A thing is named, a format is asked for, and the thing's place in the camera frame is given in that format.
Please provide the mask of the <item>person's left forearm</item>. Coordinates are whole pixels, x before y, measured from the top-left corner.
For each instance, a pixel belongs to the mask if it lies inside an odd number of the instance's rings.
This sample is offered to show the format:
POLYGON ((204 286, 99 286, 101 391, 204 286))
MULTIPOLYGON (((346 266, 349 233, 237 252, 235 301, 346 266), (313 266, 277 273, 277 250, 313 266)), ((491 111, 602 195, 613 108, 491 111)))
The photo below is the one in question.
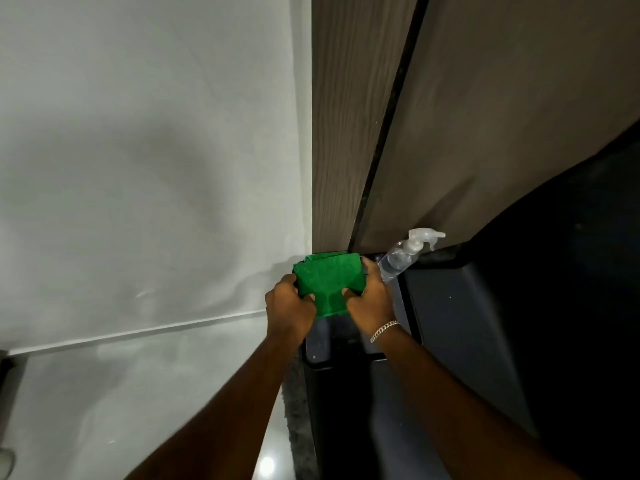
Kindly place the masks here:
POLYGON ((231 379, 125 480, 252 480, 300 336, 268 332, 231 379))

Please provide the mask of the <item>green cleaning cloth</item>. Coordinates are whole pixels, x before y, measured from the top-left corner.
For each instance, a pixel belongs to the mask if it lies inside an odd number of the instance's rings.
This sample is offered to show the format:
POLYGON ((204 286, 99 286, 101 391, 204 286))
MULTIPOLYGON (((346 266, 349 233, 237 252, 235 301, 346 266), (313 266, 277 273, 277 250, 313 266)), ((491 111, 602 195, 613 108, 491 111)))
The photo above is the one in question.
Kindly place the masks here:
POLYGON ((334 251, 308 255, 292 267, 300 291, 315 295, 316 319, 348 313, 343 288, 362 293, 365 274, 357 253, 334 251))

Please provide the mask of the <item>wooden cabinet door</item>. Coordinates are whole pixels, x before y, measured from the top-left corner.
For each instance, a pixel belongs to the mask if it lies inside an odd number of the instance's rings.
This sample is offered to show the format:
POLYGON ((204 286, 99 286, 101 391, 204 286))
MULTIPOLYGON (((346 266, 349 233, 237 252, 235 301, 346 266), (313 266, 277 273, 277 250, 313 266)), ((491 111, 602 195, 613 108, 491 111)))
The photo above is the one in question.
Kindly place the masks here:
POLYGON ((471 239, 640 120, 640 0, 430 0, 355 240, 471 239))

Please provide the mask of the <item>clear spray bottle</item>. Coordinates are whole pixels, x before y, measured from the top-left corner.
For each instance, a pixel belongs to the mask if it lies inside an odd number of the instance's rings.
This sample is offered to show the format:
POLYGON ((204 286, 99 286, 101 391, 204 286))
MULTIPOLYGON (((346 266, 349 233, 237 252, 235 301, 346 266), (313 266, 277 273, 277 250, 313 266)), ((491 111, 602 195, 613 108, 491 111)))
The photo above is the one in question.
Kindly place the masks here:
POLYGON ((435 250, 438 240, 446 234, 432 228, 414 228, 408 237, 398 241, 378 262, 381 279, 388 283, 412 266, 423 253, 435 250))

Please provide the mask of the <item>person's right hand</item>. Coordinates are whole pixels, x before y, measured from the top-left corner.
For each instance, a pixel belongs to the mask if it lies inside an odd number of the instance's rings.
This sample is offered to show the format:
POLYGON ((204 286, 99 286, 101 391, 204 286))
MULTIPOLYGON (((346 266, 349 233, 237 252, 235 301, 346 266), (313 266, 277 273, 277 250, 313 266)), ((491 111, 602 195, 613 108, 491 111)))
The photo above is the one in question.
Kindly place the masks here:
POLYGON ((374 261, 361 257, 365 273, 365 288, 359 299, 345 301, 357 327, 373 342, 396 321, 392 295, 381 279, 380 268, 374 261))

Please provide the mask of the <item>person's right forearm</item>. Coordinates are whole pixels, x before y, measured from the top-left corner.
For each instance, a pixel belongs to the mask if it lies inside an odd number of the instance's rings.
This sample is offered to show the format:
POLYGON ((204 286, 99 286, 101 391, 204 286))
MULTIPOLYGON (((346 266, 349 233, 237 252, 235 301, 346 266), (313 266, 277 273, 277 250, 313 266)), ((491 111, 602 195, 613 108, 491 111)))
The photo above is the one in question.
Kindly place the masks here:
POLYGON ((452 480, 582 480, 456 379, 398 323, 373 341, 385 354, 452 480))

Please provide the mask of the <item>person's left hand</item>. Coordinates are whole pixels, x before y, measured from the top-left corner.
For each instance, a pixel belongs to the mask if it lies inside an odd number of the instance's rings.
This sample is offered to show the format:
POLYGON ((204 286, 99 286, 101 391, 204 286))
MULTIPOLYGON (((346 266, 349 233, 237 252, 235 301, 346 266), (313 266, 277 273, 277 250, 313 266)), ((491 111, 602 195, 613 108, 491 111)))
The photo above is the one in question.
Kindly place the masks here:
POLYGON ((313 294, 300 297, 297 276, 285 274, 265 295, 268 338, 299 346, 314 323, 315 299, 313 294))

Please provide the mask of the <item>wooden cabinet panel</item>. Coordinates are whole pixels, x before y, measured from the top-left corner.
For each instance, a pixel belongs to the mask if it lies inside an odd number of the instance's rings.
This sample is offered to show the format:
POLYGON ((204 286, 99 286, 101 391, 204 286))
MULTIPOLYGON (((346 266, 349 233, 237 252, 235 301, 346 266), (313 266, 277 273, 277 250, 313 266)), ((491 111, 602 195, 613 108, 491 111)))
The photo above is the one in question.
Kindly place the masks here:
POLYGON ((349 247, 418 0, 312 0, 312 251, 349 247))

